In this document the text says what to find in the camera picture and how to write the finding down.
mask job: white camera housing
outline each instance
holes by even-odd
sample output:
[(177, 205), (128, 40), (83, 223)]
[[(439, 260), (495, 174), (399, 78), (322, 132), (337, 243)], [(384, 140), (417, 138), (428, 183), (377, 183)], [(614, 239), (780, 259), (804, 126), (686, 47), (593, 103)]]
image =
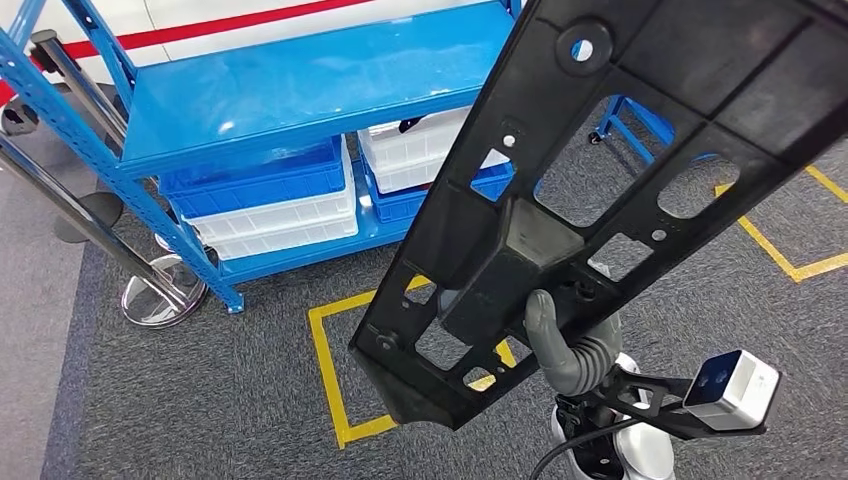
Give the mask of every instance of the white camera housing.
[(710, 358), (698, 371), (683, 407), (717, 431), (760, 425), (780, 374), (745, 350)]

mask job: red stripe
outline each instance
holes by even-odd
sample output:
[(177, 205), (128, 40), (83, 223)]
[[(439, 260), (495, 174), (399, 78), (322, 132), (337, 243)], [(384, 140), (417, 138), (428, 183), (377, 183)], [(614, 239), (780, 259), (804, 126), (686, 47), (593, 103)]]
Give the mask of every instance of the red stripe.
[[(151, 30), (148, 32), (130, 33), (128, 35), (121, 35), (118, 37), (118, 42), (120, 42), (125, 49), (132, 50), (134, 48), (149, 47), (151, 45), (175, 42), (186, 38), (200, 37), (213, 33), (236, 30), (238, 28), (261, 25), (263, 23), (301, 17), (312, 13), (326, 12), (328, 10), (359, 5), (371, 1), (373, 0), (320, 0), (313, 3), (278, 8), (276, 10), (268, 10), (266, 12), (249, 13), (247, 15), (222, 18), (220, 20), (210, 20), (208, 22), (181, 25), (178, 27), (163, 28), (161, 30)], [(65, 50), (67, 50), (68, 54), (73, 58), (85, 58), (98, 55), (97, 50), (91, 42), (87, 40), (65, 44)], [(14, 95), (14, 91), (9, 88), (5, 82), (0, 82), (0, 105), (4, 105)]]

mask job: metal pole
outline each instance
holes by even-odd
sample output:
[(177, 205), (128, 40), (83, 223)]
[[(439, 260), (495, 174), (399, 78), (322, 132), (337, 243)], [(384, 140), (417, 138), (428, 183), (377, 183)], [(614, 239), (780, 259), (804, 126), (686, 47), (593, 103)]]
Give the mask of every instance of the metal pole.
[(189, 308), (186, 295), (162, 272), (150, 266), (126, 243), (104, 226), (71, 192), (33, 161), (26, 153), (0, 135), (0, 163), (21, 180), (35, 187), (62, 215), (91, 241), (111, 255), (124, 268), (140, 278), (176, 310)]
[(127, 122), (106, 95), (65, 51), (54, 30), (41, 30), (31, 37), (33, 57), (48, 72), (58, 72), (95, 121), (122, 149), (127, 138)]

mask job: white storage box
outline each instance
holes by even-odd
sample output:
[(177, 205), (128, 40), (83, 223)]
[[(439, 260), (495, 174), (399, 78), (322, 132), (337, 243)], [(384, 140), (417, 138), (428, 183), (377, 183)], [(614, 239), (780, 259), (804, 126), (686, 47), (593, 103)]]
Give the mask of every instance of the white storage box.
[[(232, 260), (356, 235), (356, 189), (347, 148), (342, 148), (342, 162), (343, 191), (211, 215), (228, 218), (198, 223), (207, 232), (201, 241), (221, 260)], [(192, 225), (204, 218), (209, 217), (191, 219)]]
[[(391, 193), (435, 180), (470, 110), (468, 107), (427, 115), (404, 133), (398, 130), (400, 122), (357, 132), (377, 190)], [(494, 153), (486, 157), (480, 168), (509, 161)]]
[(216, 213), (205, 217), (186, 218), (185, 221), (197, 229), (200, 240), (204, 244), (210, 245), (234, 236), (251, 235), (279, 230), (286, 226), (338, 218), (354, 211), (353, 168), (344, 140), (342, 140), (342, 169), (345, 188), (338, 192)]

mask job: gray carpet floor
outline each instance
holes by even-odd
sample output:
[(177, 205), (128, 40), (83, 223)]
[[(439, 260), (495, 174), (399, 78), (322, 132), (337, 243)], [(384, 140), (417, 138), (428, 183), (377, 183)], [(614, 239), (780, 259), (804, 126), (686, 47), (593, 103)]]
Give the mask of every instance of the gray carpet floor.
[[(76, 195), (97, 177), (47, 127), (12, 139)], [(56, 212), (0, 171), (0, 478), (36, 478), (44, 461), (83, 245), (53, 235)]]
[[(584, 132), (545, 179), (540, 198), (566, 218), (591, 221), (641, 170), (615, 138)], [(843, 143), (817, 166), (848, 185)], [(669, 205), (701, 206), (732, 180), (717, 160), (681, 177)], [(796, 266), (848, 246), (846, 206), (802, 174), (749, 218)], [(132, 215), (129, 243), (162, 252)], [(395, 246), (351, 255), (241, 287), (247, 310), (210, 298), (165, 331), (120, 314), (128, 276), (85, 251), (57, 399), (45, 478), (525, 478), (551, 446), (553, 392), (537, 374), (458, 432), (430, 424), (336, 444), (307, 312), (375, 288)], [(629, 249), (602, 260), (613, 270)], [(675, 441), (680, 479), (846, 478), (848, 269), (792, 281), (738, 225), (622, 311), (627, 351), (646, 372), (693, 375), (707, 356), (745, 348), (785, 372), (762, 437)], [(385, 414), (346, 352), (363, 310), (325, 319), (352, 424)], [(568, 478), (555, 461), (546, 478)]]

